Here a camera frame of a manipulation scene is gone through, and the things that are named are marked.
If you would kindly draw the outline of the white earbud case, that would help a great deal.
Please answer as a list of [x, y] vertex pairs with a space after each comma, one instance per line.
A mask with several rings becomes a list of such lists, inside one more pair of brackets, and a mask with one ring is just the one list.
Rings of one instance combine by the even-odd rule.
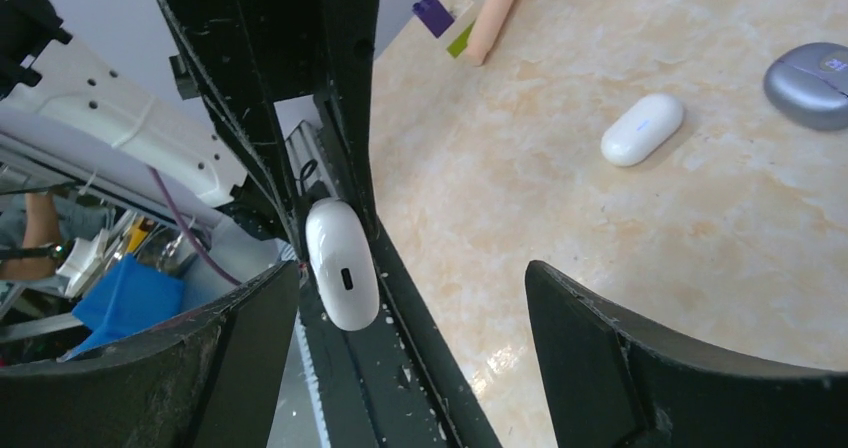
[[380, 309], [370, 247], [354, 210], [344, 201], [316, 202], [305, 224], [307, 251], [329, 319], [345, 331], [368, 327]]

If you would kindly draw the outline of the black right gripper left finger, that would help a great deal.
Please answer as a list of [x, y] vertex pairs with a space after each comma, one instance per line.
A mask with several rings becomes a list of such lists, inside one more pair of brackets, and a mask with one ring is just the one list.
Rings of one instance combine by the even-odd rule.
[[300, 268], [283, 262], [221, 298], [66, 362], [1, 372], [5, 447], [263, 447]]

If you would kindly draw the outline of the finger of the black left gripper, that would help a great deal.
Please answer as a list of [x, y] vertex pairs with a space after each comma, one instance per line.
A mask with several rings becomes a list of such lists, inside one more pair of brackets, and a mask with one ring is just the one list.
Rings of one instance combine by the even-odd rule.
[[246, 168], [224, 212], [261, 240], [293, 242], [297, 186], [255, 49], [265, 0], [157, 0], [215, 125]]
[[315, 104], [338, 192], [367, 233], [378, 233], [369, 158], [372, 73], [379, 0], [319, 0]]

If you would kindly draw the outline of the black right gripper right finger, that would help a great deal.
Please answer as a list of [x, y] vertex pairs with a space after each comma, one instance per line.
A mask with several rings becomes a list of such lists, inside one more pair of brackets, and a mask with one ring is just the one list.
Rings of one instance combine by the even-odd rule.
[[684, 335], [551, 265], [525, 272], [561, 447], [843, 447], [847, 376]]

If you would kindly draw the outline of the lavender charging case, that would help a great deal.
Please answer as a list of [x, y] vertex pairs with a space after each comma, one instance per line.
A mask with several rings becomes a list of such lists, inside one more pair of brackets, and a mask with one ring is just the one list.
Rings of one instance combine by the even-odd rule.
[[817, 131], [847, 127], [847, 48], [830, 42], [795, 47], [763, 78], [770, 103], [791, 121]]

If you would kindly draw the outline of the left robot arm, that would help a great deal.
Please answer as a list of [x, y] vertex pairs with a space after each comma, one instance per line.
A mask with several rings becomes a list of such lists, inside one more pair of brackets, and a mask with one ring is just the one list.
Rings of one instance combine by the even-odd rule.
[[312, 202], [274, 106], [311, 96], [340, 194], [379, 235], [368, 154], [379, 0], [156, 0], [207, 130], [71, 34], [49, 0], [1, 0], [1, 102], [63, 122], [178, 181], [259, 239], [305, 244]]

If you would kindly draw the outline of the white oval charging case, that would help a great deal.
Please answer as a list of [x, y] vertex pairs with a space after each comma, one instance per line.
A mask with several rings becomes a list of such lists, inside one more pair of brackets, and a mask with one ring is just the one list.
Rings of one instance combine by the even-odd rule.
[[604, 132], [601, 153], [614, 166], [635, 166], [677, 132], [684, 116], [684, 104], [676, 97], [646, 95]]

